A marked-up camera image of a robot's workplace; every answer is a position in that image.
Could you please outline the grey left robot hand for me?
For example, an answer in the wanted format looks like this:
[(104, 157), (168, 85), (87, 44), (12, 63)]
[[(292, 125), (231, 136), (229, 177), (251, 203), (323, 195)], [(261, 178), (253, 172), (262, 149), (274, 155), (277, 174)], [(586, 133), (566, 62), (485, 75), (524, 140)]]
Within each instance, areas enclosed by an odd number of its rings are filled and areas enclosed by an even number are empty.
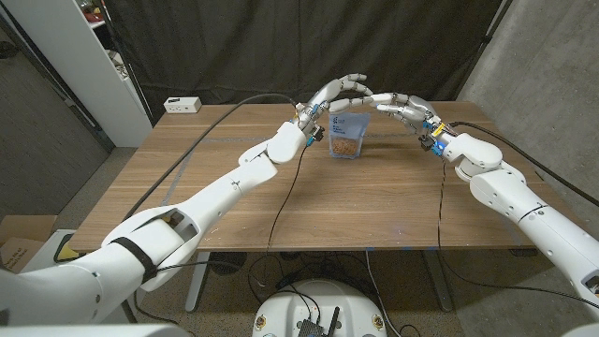
[[(373, 103), (373, 91), (360, 83), (365, 81), (364, 74), (349, 74), (325, 84), (307, 103), (296, 105), (296, 115), (291, 123), (300, 129), (306, 137), (315, 133), (316, 121), (324, 112), (339, 112), (345, 109)], [(336, 97), (343, 91), (362, 94), (358, 98)]]

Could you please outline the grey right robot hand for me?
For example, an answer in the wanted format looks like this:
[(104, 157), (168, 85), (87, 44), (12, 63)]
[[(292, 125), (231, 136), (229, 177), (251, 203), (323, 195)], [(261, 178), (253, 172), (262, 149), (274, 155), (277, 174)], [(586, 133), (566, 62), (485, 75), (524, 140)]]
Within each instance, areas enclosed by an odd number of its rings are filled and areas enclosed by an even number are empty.
[(371, 105), (380, 113), (402, 122), (414, 134), (441, 139), (446, 126), (432, 105), (416, 95), (383, 93), (372, 95)]

